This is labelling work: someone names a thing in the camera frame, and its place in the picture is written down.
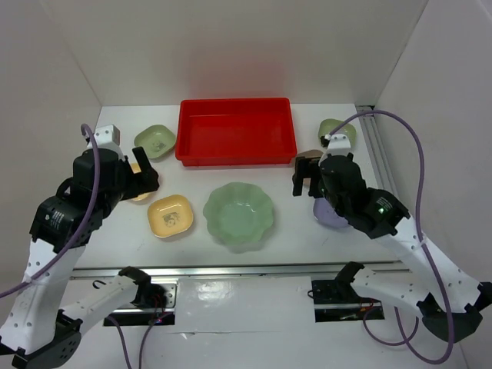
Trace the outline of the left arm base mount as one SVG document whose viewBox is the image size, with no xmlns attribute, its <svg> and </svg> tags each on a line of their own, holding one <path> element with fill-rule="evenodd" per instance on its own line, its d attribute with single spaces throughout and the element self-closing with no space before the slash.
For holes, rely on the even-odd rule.
<svg viewBox="0 0 492 369">
<path fill-rule="evenodd" d="M 164 289 L 163 295 L 154 295 L 147 307 L 135 307 L 124 304 L 110 314 L 122 327 L 144 327 L 155 321 L 156 326 L 172 326 L 175 324 L 175 308 L 178 296 L 178 282 L 173 280 L 157 280 Z"/>
</svg>

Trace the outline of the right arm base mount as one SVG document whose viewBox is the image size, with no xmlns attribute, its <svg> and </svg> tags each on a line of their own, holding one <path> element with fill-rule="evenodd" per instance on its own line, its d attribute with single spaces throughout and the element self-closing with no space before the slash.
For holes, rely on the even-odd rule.
<svg viewBox="0 0 492 369">
<path fill-rule="evenodd" d="M 362 298 L 336 280 L 313 280 L 307 295 L 314 304 L 316 323 L 361 321 L 367 312 L 368 320 L 384 319 L 381 302 Z"/>
</svg>

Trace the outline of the brown square plate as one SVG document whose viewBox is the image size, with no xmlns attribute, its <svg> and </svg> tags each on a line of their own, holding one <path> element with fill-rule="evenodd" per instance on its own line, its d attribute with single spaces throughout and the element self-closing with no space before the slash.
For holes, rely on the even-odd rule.
<svg viewBox="0 0 492 369">
<path fill-rule="evenodd" d="M 299 152 L 295 158 L 291 161 L 292 165 L 297 166 L 309 166 L 312 163 L 318 165 L 318 162 L 323 155 L 323 152 L 318 149 L 311 149 L 303 152 Z"/>
</svg>

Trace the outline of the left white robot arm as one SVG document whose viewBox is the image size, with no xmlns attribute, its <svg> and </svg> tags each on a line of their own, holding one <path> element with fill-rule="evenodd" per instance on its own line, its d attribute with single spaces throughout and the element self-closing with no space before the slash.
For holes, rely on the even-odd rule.
<svg viewBox="0 0 492 369">
<path fill-rule="evenodd" d="M 85 298 L 62 306 L 62 298 L 91 234 L 120 201 L 158 190 L 158 174 L 141 147 L 133 148 L 140 167 L 126 156 L 99 148 L 73 162 L 73 175 L 35 214 L 22 288 L 1 327 L 1 353 L 15 368 L 58 368 L 77 350 L 82 337 L 126 304 L 163 308 L 167 291 L 144 271 L 126 267 Z"/>
</svg>

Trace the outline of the red plastic bin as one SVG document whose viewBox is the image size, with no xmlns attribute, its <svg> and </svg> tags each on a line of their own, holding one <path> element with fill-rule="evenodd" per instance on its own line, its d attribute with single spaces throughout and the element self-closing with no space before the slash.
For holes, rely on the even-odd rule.
<svg viewBox="0 0 492 369">
<path fill-rule="evenodd" d="M 175 157 L 186 167 L 286 165 L 297 153 L 287 98 L 181 102 Z"/>
</svg>

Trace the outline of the yellow square plate front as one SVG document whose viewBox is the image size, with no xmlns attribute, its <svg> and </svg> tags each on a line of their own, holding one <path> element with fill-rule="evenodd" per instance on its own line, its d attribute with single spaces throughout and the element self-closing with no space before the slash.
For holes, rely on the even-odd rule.
<svg viewBox="0 0 492 369">
<path fill-rule="evenodd" d="M 189 200 L 179 194 L 154 201 L 148 208 L 148 223 L 157 238 L 169 238 L 187 231 L 194 214 Z"/>
</svg>

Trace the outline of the aluminium rail front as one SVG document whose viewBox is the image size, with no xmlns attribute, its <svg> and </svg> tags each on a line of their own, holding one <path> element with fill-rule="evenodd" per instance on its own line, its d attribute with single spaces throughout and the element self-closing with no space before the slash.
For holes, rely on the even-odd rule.
<svg viewBox="0 0 492 369">
<path fill-rule="evenodd" d="M 409 269 L 400 261 L 368 262 L 364 264 L 376 272 L 408 272 Z M 342 264 L 257 264 L 207 267 L 166 267 L 141 268 L 153 278 L 240 278 L 250 276 L 287 276 L 336 274 L 345 266 Z M 93 280 L 111 278 L 120 268 L 76 268 L 72 272 L 72 280 Z"/>
</svg>

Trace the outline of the green square plate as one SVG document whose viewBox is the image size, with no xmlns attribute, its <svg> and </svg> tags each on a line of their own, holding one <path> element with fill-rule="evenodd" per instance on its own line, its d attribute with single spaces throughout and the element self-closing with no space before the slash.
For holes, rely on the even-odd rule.
<svg viewBox="0 0 492 369">
<path fill-rule="evenodd" d="M 152 125 L 138 133 L 134 146 L 142 147 L 149 159 L 159 159 L 170 152 L 176 144 L 177 137 L 164 125 Z"/>
<path fill-rule="evenodd" d="M 323 148 L 327 147 L 327 140 L 325 139 L 325 136 L 330 134 L 336 127 L 338 127 L 342 123 L 343 121 L 333 118 L 324 119 L 320 123 L 317 136 L 318 141 Z M 352 124 L 348 123 L 344 125 L 342 128 L 336 131 L 336 134 L 345 135 L 351 144 L 351 148 L 355 148 L 357 141 L 357 132 Z"/>
</svg>

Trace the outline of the purple square plate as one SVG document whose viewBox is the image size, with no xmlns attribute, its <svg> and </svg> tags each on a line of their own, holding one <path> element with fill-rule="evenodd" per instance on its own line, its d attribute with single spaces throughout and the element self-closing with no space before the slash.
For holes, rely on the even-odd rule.
<svg viewBox="0 0 492 369">
<path fill-rule="evenodd" d="M 314 200 L 313 215 L 317 222 L 323 226 L 336 229 L 349 227 L 347 220 L 340 217 L 324 198 Z"/>
</svg>

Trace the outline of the large green scalloped bowl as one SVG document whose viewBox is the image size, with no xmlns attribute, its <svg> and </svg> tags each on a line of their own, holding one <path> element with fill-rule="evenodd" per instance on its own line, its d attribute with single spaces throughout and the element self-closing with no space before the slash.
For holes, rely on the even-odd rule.
<svg viewBox="0 0 492 369">
<path fill-rule="evenodd" d="M 203 207 L 208 233 L 235 254 L 258 251 L 274 226 L 274 202 L 256 184 L 230 182 L 214 189 Z"/>
</svg>

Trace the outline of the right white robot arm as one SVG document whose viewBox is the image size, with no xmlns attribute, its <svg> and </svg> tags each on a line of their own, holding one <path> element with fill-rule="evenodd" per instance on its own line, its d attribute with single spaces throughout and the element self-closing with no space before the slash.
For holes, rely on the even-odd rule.
<svg viewBox="0 0 492 369">
<path fill-rule="evenodd" d="M 390 282 L 369 267 L 351 261 L 335 278 L 343 301 L 357 296 L 386 301 L 411 311 L 435 337 L 457 343 L 472 335 L 491 304 L 491 284 L 463 272 L 431 240 L 417 233 L 417 222 L 390 192 L 371 188 L 353 155 L 298 157 L 293 194 L 301 195 L 309 179 L 309 196 L 323 198 L 357 231 L 392 251 L 417 276 L 412 284 Z"/>
</svg>

